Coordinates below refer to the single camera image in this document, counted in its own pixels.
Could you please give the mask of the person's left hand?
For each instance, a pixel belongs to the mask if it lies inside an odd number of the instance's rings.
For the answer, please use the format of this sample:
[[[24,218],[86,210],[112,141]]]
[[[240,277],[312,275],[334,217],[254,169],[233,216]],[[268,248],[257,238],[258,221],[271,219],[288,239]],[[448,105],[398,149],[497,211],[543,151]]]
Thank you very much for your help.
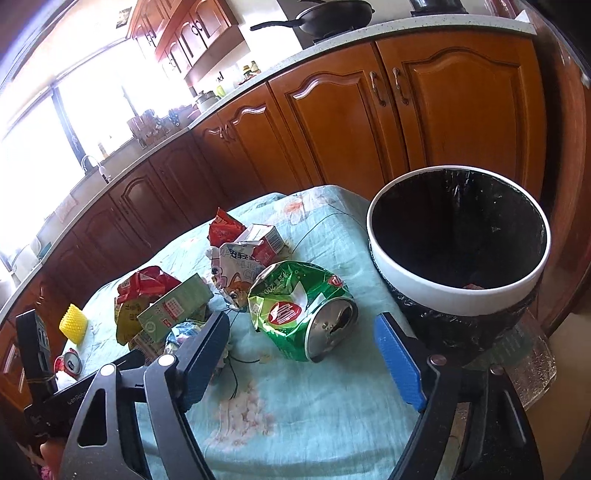
[[[41,455],[53,479],[59,478],[64,449],[65,441],[63,439],[48,439],[40,446]]]

